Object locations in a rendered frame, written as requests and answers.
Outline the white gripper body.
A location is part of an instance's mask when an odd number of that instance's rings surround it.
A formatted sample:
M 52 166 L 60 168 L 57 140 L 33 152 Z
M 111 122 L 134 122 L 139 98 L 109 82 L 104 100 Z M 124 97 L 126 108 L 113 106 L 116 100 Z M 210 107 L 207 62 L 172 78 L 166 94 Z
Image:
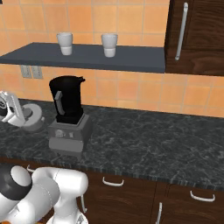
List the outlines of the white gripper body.
M 9 109 L 7 122 L 14 126 L 22 127 L 25 124 L 24 114 L 22 112 L 18 98 L 10 92 L 7 93 L 7 107 Z

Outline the grey round blender lid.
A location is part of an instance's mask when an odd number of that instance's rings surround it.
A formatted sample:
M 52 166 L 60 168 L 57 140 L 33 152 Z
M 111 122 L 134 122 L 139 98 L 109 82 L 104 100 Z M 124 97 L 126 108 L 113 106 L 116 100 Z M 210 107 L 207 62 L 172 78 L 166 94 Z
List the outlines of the grey round blender lid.
M 22 107 L 25 123 L 23 129 L 26 131 L 37 131 L 42 128 L 45 122 L 42 109 L 38 104 L 28 103 Z

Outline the black and grey blender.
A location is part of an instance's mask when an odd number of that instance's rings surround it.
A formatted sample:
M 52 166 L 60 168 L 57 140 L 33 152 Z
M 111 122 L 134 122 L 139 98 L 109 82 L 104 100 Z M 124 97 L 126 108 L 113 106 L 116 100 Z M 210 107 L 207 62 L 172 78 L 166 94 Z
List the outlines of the black and grey blender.
M 81 106 L 83 77 L 59 76 L 49 82 L 56 118 L 48 126 L 49 148 L 79 158 L 93 132 L 93 123 Z

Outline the white cup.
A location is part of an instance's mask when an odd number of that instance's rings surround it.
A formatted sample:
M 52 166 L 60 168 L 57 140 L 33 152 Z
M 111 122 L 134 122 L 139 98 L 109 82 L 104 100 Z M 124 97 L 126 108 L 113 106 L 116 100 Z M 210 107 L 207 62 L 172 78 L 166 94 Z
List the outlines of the white cup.
M 71 32 L 60 32 L 57 40 L 63 55 L 71 55 L 73 51 L 73 34 Z
M 104 55 L 112 58 L 116 55 L 118 35 L 114 33 L 106 33 L 101 35 L 101 42 L 104 50 Z

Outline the dark wood drawer front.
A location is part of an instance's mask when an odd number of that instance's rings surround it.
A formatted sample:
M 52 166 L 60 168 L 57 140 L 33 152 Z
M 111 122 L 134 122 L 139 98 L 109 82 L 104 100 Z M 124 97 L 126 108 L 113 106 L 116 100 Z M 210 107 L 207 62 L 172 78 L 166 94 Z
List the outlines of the dark wood drawer front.
M 202 202 L 193 199 L 190 191 L 194 195 L 203 198 L 212 198 L 215 195 L 215 202 Z M 168 183 L 157 182 L 156 197 L 159 200 L 180 201 L 185 203 L 194 203 L 203 206 L 224 207 L 224 192 L 213 191 L 208 189 L 200 189 L 190 186 L 174 185 Z
M 146 179 L 130 178 L 119 175 L 104 174 L 99 172 L 87 171 L 89 179 L 89 188 L 93 188 L 97 196 L 113 196 L 114 198 L 131 200 L 152 200 L 154 198 L 156 183 Z M 124 184 L 121 187 L 113 187 L 104 185 L 102 183 L 102 177 L 108 182 L 121 183 L 124 180 Z

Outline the grey wall socket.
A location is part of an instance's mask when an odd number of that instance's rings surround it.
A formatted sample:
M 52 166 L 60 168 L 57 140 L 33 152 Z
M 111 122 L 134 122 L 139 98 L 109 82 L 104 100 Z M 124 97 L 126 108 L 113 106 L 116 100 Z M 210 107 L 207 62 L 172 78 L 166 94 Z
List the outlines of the grey wall socket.
M 24 78 L 27 78 L 27 79 L 32 78 L 32 73 L 31 73 L 31 70 L 30 70 L 29 66 L 21 65 L 20 69 L 21 69 L 21 74 Z
M 40 66 L 31 66 L 31 71 L 32 71 L 32 77 L 34 79 L 42 79 L 42 70 Z

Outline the dark grey wall shelf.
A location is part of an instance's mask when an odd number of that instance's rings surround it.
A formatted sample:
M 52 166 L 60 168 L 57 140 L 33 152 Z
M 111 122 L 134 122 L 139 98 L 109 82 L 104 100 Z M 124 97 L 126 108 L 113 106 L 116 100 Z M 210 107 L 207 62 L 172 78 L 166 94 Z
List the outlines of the dark grey wall shelf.
M 165 52 L 163 47 L 119 45 L 115 56 L 107 58 L 101 45 L 77 44 L 65 56 L 58 44 L 31 43 L 0 56 L 0 64 L 163 74 Z

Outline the dark wood wall cupboard door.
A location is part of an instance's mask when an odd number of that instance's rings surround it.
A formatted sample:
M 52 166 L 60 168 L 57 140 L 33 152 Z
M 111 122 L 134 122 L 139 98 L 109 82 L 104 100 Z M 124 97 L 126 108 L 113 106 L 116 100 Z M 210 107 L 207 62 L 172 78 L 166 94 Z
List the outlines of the dark wood wall cupboard door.
M 185 34 L 176 61 L 185 2 Z M 224 0 L 170 0 L 164 54 L 167 73 L 224 77 Z

